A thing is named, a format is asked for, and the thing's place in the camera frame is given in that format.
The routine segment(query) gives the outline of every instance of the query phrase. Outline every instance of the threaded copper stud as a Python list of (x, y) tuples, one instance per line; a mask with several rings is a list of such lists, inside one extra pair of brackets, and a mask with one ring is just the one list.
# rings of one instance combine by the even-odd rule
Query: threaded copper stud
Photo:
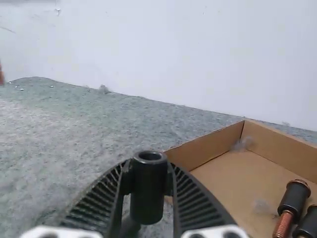
[(273, 232), (273, 238), (286, 238), (293, 222), (293, 213), (290, 211), (284, 211)]

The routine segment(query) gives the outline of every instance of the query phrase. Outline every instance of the black bushing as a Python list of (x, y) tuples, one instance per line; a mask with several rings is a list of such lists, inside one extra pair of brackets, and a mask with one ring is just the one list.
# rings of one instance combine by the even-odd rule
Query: black bushing
[(305, 202), (310, 195), (311, 190), (305, 181), (301, 179), (290, 181), (277, 208), (278, 214), (281, 215), (284, 211), (289, 211), (293, 214), (293, 222), (297, 223), (302, 215)]
[(157, 151), (141, 151), (134, 154), (131, 166), (131, 218), (142, 225), (154, 224), (163, 216), (167, 157)]
[(317, 204), (309, 206), (306, 216), (293, 232), (293, 238), (317, 238)]

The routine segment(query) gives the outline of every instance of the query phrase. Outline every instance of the gray carpet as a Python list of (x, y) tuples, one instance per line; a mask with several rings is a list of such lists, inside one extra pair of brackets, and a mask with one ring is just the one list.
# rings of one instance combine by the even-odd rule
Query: gray carpet
[[(90, 182), (137, 150), (166, 150), (241, 119), (45, 78), (6, 84), (0, 87), (1, 237), (50, 224)], [(317, 143), (317, 132), (271, 125)], [(172, 237), (171, 206), (164, 212), (139, 237)]]

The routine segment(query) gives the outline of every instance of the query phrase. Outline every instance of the cardboard box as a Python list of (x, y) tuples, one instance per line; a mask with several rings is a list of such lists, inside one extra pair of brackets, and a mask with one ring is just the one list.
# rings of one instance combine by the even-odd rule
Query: cardboard box
[[(245, 141), (246, 149), (232, 149)], [(274, 213), (293, 179), (312, 190), (304, 209), (317, 203), (317, 147), (253, 121), (241, 121), (166, 151), (169, 160), (191, 172), (213, 193), (247, 233), (272, 236)], [(257, 213), (265, 200), (273, 211)]]

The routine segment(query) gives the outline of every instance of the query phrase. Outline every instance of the black plastic tool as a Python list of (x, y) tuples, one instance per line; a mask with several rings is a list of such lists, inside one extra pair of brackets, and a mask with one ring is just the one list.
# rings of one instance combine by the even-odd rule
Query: black plastic tool
[[(123, 197), (131, 194), (122, 219)], [(142, 151), (94, 181), (61, 214), (59, 226), (100, 232), (104, 238), (134, 235), (161, 220), (164, 196), (173, 197), (174, 238), (188, 230), (236, 224), (221, 203), (165, 154)]]
[(317, 238), (317, 204), (309, 206), (306, 216), (293, 232), (293, 238)]

